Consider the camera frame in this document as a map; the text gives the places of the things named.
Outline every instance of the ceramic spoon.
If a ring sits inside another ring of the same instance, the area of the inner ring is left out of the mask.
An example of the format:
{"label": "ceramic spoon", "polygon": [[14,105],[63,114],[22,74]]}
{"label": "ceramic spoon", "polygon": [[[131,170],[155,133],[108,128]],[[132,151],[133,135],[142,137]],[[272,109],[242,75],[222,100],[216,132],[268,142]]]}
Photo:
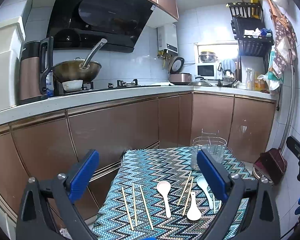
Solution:
{"label": "ceramic spoon", "polygon": [[195,192],[191,191],[190,195],[191,195],[191,206],[188,210],[187,218],[192,221],[196,221],[201,218],[201,212],[198,209],[197,203],[195,201]]}
{"label": "ceramic spoon", "polygon": [[169,207],[169,202],[168,202],[168,193],[171,189],[171,184],[165,180],[160,181],[157,184],[157,191],[162,195],[163,200],[164,200],[164,206],[166,208],[166,216],[167,218],[171,217],[171,211]]}
{"label": "ceramic spoon", "polygon": [[210,194],[208,192],[208,182],[206,181],[204,176],[200,176],[197,179],[197,184],[198,186],[203,190],[203,192],[205,193],[207,199],[208,199],[208,203],[209,203],[209,208],[213,209],[213,202],[212,199],[210,197]]}

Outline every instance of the zigzag pattern cloth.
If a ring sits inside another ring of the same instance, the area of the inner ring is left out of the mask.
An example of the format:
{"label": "zigzag pattern cloth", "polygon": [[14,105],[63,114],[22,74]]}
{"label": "zigzag pattern cloth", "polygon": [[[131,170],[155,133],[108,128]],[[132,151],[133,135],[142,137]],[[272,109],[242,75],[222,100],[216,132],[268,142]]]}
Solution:
{"label": "zigzag pattern cloth", "polygon": [[[99,240],[137,240],[155,237],[160,240],[199,239],[215,217],[204,192],[197,186],[197,178],[201,172],[192,171],[194,177],[192,191],[196,194],[197,206],[202,214],[198,221],[190,221],[182,212],[186,203],[190,181],[180,205],[177,202],[181,196],[190,171],[191,147],[168,149],[133,150],[125,153],[122,165],[112,182],[104,205],[100,208],[92,232]],[[236,172],[242,178],[253,179],[245,169],[244,164],[230,152],[224,154],[224,167],[229,172]],[[156,185],[166,180],[171,184],[168,194],[171,218],[165,214],[164,201],[158,193]],[[135,198],[138,226],[135,226],[132,183],[135,185]],[[147,207],[154,230],[151,230],[139,186],[142,186]],[[128,208],[134,226],[131,230],[125,208],[121,186],[124,188]],[[225,239],[233,237],[243,218],[248,200],[241,201],[238,212]]]}

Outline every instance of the water heater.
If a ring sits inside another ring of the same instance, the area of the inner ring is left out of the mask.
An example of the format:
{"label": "water heater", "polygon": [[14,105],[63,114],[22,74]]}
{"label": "water heater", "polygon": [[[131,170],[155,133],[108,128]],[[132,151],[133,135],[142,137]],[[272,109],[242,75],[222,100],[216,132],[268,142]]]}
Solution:
{"label": "water heater", "polygon": [[173,23],[158,27],[159,54],[178,56],[176,26]]}

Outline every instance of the gas stove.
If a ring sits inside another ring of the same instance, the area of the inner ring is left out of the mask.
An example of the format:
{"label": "gas stove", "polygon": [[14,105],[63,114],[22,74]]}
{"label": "gas stove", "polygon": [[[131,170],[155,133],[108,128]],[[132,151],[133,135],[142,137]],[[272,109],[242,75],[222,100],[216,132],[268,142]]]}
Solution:
{"label": "gas stove", "polygon": [[138,79],[133,79],[131,83],[124,82],[123,80],[117,80],[117,86],[115,87],[112,83],[108,83],[108,88],[104,89],[94,89],[93,82],[83,84],[81,90],[66,92],[61,91],[58,93],[55,89],[55,96],[67,96],[67,95],[75,95],[81,93],[95,92],[95,91],[106,91],[106,90],[114,90],[114,89],[125,89],[125,88],[136,88],[136,87],[160,87],[160,86],[141,86],[138,84]]}

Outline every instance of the black range hood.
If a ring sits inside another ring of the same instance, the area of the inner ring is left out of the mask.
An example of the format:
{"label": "black range hood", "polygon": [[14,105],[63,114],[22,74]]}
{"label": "black range hood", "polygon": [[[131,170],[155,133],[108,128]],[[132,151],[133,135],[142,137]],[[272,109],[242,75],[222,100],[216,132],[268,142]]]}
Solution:
{"label": "black range hood", "polygon": [[102,50],[133,52],[154,10],[148,0],[56,0],[47,37],[54,49],[91,49],[102,38]]}

